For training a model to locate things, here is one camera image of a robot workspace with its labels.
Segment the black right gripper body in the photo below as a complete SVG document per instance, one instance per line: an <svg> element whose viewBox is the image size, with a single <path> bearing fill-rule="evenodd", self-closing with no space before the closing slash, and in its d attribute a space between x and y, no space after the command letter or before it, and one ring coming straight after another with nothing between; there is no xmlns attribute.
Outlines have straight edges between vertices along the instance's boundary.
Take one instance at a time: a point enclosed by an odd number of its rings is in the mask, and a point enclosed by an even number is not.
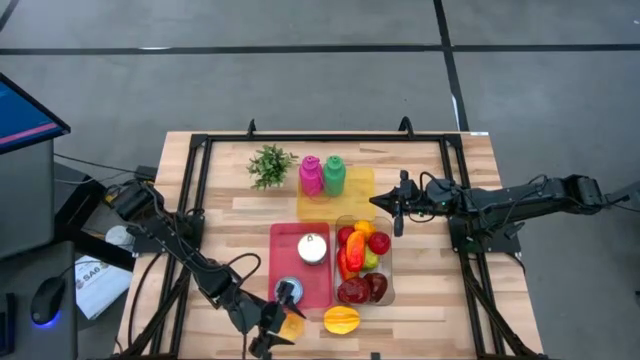
<svg viewBox="0 0 640 360"><path fill-rule="evenodd" d="M455 203L455 187L453 181L436 178L426 171L420 174L420 184L417 185L406 170L401 170L400 184L392 191L394 235L403 235L405 216L427 215L429 222L436 216L450 215Z"/></svg>

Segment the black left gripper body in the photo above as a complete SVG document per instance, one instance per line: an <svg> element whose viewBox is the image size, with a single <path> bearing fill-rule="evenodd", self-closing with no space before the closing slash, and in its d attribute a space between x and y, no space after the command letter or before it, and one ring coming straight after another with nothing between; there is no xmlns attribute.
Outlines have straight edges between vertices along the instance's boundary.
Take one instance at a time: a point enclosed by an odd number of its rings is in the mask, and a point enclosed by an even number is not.
<svg viewBox="0 0 640 360"><path fill-rule="evenodd" d="M258 335L248 346L248 352L255 358L271 356L272 347L268 347L267 334L278 335L287 311L289 310L284 306L284 300L266 302L244 290L232 295L228 310L232 323L243 336L254 327L258 329Z"/></svg>

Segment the silver tin can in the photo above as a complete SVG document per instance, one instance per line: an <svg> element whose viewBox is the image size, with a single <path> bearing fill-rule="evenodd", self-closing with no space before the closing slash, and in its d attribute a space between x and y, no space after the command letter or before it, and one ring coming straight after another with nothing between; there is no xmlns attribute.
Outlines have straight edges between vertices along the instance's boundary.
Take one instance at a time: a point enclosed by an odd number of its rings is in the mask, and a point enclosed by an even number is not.
<svg viewBox="0 0 640 360"><path fill-rule="evenodd" d="M274 298L287 300L293 304L298 304L302 299L304 289L302 283L295 277L283 277L274 286Z"/></svg>
<svg viewBox="0 0 640 360"><path fill-rule="evenodd" d="M308 265L319 265L325 260L328 245L320 234L307 233L300 238L297 251L304 263Z"/></svg>

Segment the red orange mango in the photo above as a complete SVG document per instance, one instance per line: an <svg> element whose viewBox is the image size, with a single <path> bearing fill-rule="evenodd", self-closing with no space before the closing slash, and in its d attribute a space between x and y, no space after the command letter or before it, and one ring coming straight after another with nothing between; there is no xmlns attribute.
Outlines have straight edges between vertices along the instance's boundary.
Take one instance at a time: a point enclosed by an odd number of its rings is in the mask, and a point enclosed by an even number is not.
<svg viewBox="0 0 640 360"><path fill-rule="evenodd" d="M366 257L366 237L365 234L356 230L351 233L346 242L346 267L350 272L359 272L363 267Z"/></svg>
<svg viewBox="0 0 640 360"><path fill-rule="evenodd" d="M342 281L347 281L349 279L358 277L359 274L357 272L352 272L347 268L347 258L346 252L343 247L340 247L337 253L337 265L338 271Z"/></svg>

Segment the green water bottle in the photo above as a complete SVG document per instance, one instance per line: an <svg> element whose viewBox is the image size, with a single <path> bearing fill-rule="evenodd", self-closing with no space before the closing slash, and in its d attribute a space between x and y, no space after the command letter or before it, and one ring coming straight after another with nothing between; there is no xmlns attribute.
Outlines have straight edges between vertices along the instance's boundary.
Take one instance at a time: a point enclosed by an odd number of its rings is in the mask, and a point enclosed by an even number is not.
<svg viewBox="0 0 640 360"><path fill-rule="evenodd" d="M343 193L346 167L341 157L330 156L323 168L324 188L328 196L336 197Z"/></svg>

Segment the dark red apple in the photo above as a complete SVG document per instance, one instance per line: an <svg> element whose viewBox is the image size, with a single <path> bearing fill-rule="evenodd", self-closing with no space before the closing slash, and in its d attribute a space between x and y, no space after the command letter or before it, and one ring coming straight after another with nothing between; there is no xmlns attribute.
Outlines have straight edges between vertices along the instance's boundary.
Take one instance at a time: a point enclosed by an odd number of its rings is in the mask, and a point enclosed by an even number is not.
<svg viewBox="0 0 640 360"><path fill-rule="evenodd" d="M370 300L369 283L359 277L344 281L337 289L338 300L344 303L363 304Z"/></svg>

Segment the pink water bottle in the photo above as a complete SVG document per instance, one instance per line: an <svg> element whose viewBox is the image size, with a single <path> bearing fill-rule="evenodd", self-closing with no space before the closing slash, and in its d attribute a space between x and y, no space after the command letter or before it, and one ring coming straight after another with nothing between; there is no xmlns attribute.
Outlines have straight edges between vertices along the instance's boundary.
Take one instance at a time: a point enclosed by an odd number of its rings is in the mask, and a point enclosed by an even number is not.
<svg viewBox="0 0 640 360"><path fill-rule="evenodd" d="M305 195L321 194L324 189L324 177L320 159L312 155L305 156L299 167L299 179Z"/></svg>

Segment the wrinkled maroon fruit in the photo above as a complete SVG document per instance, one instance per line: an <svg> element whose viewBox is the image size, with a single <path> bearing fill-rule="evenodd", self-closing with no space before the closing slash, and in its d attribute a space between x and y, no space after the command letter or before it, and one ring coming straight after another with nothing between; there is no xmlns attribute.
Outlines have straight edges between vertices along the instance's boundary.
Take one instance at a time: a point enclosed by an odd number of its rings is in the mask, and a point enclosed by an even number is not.
<svg viewBox="0 0 640 360"><path fill-rule="evenodd" d="M370 287L370 302L378 303L384 297L388 289L388 279L382 273L367 273L364 276Z"/></svg>

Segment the yellow translucent plastic tray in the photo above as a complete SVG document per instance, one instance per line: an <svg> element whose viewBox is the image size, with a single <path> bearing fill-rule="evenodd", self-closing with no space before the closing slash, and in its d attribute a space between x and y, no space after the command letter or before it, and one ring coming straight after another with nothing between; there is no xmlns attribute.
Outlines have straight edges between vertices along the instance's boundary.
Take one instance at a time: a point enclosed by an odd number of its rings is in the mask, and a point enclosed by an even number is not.
<svg viewBox="0 0 640 360"><path fill-rule="evenodd" d="M338 196L308 196L298 183L296 215L301 221L311 222L331 223L346 215L371 220L376 216L375 207L369 202L374 190L373 169L350 166L346 168L343 192Z"/></svg>

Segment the red translucent plastic tray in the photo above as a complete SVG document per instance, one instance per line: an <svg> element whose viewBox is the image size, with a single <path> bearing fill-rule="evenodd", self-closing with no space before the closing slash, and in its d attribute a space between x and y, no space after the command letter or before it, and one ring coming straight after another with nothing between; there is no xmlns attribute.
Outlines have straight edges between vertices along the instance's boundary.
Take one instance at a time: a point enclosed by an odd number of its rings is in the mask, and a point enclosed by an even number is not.
<svg viewBox="0 0 640 360"><path fill-rule="evenodd" d="M301 310L326 308L333 302L333 275L329 224L277 223L270 228L269 240L269 299L274 300L278 282L282 279L297 280L297 306ZM303 260L298 243L309 235L318 235L327 245L320 263Z"/></svg>

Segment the yellow starfruit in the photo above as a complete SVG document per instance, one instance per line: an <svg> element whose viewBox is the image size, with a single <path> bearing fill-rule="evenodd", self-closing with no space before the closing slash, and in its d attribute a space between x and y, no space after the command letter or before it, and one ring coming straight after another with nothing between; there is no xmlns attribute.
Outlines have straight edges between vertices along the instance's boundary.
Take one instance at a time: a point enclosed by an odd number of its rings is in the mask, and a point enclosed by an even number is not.
<svg viewBox="0 0 640 360"><path fill-rule="evenodd" d="M357 310L347 306L334 306L323 315L325 329L337 335L346 335L354 331L360 324L361 317Z"/></svg>

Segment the clear plastic container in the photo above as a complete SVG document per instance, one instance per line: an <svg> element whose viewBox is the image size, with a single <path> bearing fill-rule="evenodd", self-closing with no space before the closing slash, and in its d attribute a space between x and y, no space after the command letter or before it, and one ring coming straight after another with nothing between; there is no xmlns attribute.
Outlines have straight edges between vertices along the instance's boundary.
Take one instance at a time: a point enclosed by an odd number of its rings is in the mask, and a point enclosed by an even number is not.
<svg viewBox="0 0 640 360"><path fill-rule="evenodd" d="M337 297L337 289L338 287L344 282L342 281L339 271L338 271L338 265L337 265L337 253L340 247L344 247L346 246L346 244L344 246L340 246L337 240L337 232L341 227L344 226L353 226L354 223L358 221L358 219L356 219L353 216L342 216L340 217L337 221L336 221L336 230L335 230L335 244L336 244L336 249L335 249L335 255L336 255L336 265L335 265L335 279L334 279L334 297L335 299L343 304L350 304L350 305L354 305L354 306L364 306L364 305L371 305L371 306L387 306L393 303L394 299L395 299L395 290L393 287L393 266L392 266L392 250L390 248L390 250L384 254L384 255L378 255L379 256L379 264L378 266L373 269L373 270L369 270L369 271L363 271L362 268L359 272L357 272L359 274L359 278L363 278L367 273L373 273L373 272L377 272L377 273L382 273L384 274L387 279L388 279L388 289L386 294L384 295L384 297L381 299L380 302L375 303L375 302L366 302L363 304L352 304L352 303L344 303L338 300ZM387 235L389 235L391 237L391 241L393 240L393 229L392 229L392 225L391 222L388 219L382 218L382 217L376 217L373 220L367 220L370 221L374 224L374 226L376 227L376 232L384 232Z"/></svg>

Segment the small green potted plant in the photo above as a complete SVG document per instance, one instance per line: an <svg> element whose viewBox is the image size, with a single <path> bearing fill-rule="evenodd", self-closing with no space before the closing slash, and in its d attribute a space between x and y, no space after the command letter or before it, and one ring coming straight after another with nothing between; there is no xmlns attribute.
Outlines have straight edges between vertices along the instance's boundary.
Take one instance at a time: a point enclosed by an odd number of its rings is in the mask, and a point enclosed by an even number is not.
<svg viewBox="0 0 640 360"><path fill-rule="evenodd" d="M297 163L298 156L286 152L276 144L264 145L256 151L250 159L247 171L254 183L251 188L266 190L271 187L280 187L286 178L287 172Z"/></svg>

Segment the white printed paper sheet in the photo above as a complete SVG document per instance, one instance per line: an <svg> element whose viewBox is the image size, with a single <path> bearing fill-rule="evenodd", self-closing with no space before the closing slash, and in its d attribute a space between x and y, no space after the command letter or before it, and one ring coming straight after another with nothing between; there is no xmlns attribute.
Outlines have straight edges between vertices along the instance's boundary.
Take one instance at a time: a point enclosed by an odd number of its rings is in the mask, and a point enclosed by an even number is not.
<svg viewBox="0 0 640 360"><path fill-rule="evenodd" d="M132 272L83 256L75 262L76 305L94 320L130 287Z"/></svg>

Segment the white round object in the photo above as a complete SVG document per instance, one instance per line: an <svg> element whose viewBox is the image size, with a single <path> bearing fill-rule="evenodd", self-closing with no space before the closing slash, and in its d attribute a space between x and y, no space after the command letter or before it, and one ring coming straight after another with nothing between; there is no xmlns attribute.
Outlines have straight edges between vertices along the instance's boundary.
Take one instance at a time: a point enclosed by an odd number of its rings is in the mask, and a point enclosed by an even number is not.
<svg viewBox="0 0 640 360"><path fill-rule="evenodd" d="M134 237L125 226L116 225L106 232L105 241L116 246L131 247L134 243Z"/></svg>

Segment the grey stand foot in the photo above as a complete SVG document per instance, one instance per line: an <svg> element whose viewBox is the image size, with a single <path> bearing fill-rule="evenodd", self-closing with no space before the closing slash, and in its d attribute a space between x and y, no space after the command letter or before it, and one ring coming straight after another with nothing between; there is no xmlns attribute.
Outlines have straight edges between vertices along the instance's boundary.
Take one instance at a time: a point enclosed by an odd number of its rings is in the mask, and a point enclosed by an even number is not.
<svg viewBox="0 0 640 360"><path fill-rule="evenodd" d="M640 201L640 180L604 195L603 205L610 207L623 202Z"/></svg>

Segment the black computer mouse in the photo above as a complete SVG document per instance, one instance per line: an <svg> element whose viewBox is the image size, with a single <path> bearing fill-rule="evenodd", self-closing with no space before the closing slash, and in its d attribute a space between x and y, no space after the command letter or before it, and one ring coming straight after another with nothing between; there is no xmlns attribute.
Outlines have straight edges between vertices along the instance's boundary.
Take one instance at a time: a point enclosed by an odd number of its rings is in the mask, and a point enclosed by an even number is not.
<svg viewBox="0 0 640 360"><path fill-rule="evenodd" d="M30 304L31 321L38 327L49 327L56 321L65 292L65 280L50 277L34 293Z"/></svg>

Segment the computer desk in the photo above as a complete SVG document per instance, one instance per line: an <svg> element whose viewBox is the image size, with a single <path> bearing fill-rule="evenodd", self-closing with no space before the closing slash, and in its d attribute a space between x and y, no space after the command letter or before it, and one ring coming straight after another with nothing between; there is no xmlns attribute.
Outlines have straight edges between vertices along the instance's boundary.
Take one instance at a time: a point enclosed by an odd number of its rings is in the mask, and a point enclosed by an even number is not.
<svg viewBox="0 0 640 360"><path fill-rule="evenodd" d="M0 294L16 298L14 352L0 360L76 360L76 299L73 289L75 249L70 242L50 245L0 261ZM59 315L52 326L31 321L30 304L39 285L50 277L65 280Z"/></svg>

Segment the black keyboard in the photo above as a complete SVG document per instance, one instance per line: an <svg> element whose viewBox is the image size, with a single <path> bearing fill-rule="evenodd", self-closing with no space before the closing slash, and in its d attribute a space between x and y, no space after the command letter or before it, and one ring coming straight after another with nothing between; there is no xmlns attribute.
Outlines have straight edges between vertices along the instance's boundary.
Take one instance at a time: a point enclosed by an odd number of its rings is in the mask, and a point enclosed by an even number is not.
<svg viewBox="0 0 640 360"><path fill-rule="evenodd" d="M15 318L15 294L0 294L0 357L9 355L14 352L16 334Z"/></svg>

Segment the computer monitor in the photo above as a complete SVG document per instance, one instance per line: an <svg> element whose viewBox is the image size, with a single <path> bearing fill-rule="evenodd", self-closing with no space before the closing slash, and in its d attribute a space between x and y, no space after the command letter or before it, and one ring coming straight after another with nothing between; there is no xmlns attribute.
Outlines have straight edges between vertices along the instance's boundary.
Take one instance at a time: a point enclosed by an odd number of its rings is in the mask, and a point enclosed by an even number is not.
<svg viewBox="0 0 640 360"><path fill-rule="evenodd" d="M0 154L70 132L68 124L0 72Z"/></svg>

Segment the black aluminium table frame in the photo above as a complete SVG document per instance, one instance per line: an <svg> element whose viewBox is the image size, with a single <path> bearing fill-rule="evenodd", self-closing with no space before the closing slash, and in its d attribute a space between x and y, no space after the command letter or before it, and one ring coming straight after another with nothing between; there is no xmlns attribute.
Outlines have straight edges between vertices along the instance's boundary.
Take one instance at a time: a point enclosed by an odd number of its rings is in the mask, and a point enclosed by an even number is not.
<svg viewBox="0 0 640 360"><path fill-rule="evenodd" d="M199 251L227 263L254 252L262 265L242 288L269 299L270 228L301 221L296 215L296 170L280 187L260 191L247 166L256 151L276 144L297 156L341 157L347 167L374 171L374 195L397 186L401 170L416 181L424 171L464 187L496 190L501 185L488 136L473 133L417 132L171 132L167 135L156 190L170 213L205 217ZM472 255L452 248L447 217L426 215L406 221L391 241L395 299L387 306L357 306L361 321L346 335L328 332L326 310L336 304L336 258L331 254L333 302L301 310L305 333L292 346L272 348L283 359L468 359L546 360L522 268L499 253ZM176 282L182 265L164 253L158 268L141 256L122 326L138 335ZM179 360L255 358L241 355L246 337L227 312L215 309L194 280L169 311L145 354L178 352Z"/></svg>

